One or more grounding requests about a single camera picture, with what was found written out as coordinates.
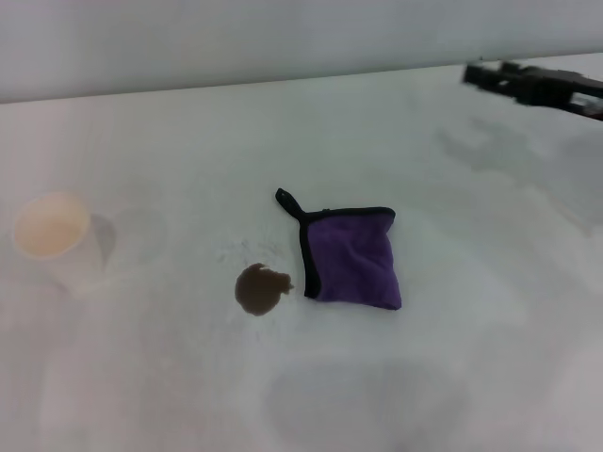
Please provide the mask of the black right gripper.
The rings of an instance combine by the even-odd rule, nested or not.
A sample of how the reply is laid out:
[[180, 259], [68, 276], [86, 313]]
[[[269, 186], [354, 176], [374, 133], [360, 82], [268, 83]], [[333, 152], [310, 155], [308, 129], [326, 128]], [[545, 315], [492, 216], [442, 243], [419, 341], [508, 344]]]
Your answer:
[[534, 68], [515, 61], [502, 61], [496, 67], [468, 64], [463, 83], [477, 89], [511, 94], [521, 105], [539, 106], [582, 117], [602, 116], [602, 82], [580, 73]]

